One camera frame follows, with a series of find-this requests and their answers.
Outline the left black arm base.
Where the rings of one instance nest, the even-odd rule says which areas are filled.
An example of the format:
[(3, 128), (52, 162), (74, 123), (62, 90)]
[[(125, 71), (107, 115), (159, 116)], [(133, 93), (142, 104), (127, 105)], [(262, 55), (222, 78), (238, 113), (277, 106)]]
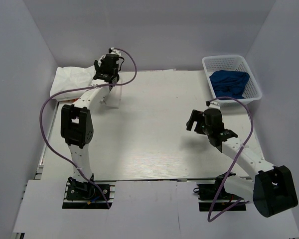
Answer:
[[(103, 182), (98, 186), (105, 195), (109, 207), (111, 207), (115, 195), (115, 184)], [(84, 192), (67, 182), (62, 209), (108, 210), (109, 207), (100, 190), (95, 186), (92, 186), (90, 192)]]

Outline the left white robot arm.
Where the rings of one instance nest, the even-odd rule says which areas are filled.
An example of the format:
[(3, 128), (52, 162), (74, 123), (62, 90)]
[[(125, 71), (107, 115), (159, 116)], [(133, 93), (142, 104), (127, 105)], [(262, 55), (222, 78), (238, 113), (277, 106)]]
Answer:
[[(121, 53), (114, 49), (95, 61), (96, 74), (91, 85), (117, 83), (120, 57)], [(89, 89), (73, 104), (64, 105), (61, 109), (61, 136), (69, 147), (71, 160), (76, 164), (73, 179), (82, 182), (78, 193), (85, 199), (95, 194), (95, 186), (88, 182), (94, 180), (89, 160), (89, 143), (94, 133), (91, 112), (100, 101), (107, 98), (112, 88), (104, 86)]]

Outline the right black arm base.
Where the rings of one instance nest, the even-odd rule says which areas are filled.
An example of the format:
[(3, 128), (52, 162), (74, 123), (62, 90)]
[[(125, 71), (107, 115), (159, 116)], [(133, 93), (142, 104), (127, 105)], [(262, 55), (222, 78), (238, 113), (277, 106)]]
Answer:
[[(217, 176), (212, 183), (198, 183), (197, 186), (193, 189), (193, 193), (198, 196), (198, 205), (200, 212), (209, 211), (214, 196), (216, 195), (216, 192), (221, 182), (223, 181), (225, 174), (226, 173)], [(221, 212), (228, 206), (233, 205), (239, 199), (240, 197), (225, 192), (225, 189), (223, 188), (217, 198), (213, 211)]]

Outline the white and green t-shirt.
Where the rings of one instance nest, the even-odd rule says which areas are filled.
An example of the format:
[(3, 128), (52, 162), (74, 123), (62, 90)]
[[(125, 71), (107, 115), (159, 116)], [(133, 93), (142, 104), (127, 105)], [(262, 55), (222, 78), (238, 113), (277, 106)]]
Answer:
[(122, 86), (112, 87), (111, 91), (100, 100), (101, 105), (105, 105), (110, 108), (119, 108), (122, 97)]

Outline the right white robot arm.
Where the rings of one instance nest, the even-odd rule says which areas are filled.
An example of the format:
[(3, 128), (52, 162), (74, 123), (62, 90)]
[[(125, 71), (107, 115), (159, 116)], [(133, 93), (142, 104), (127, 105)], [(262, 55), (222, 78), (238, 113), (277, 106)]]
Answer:
[(275, 166), (257, 155), (238, 135), (226, 129), (219, 109), (193, 110), (187, 131), (207, 136), (209, 143), (238, 164), (250, 177), (246, 180), (232, 171), (215, 178), (204, 189), (195, 188), (200, 200), (212, 199), (212, 210), (217, 200), (228, 200), (229, 208), (252, 203), (268, 218), (298, 205), (298, 197), (291, 171), (286, 166)]

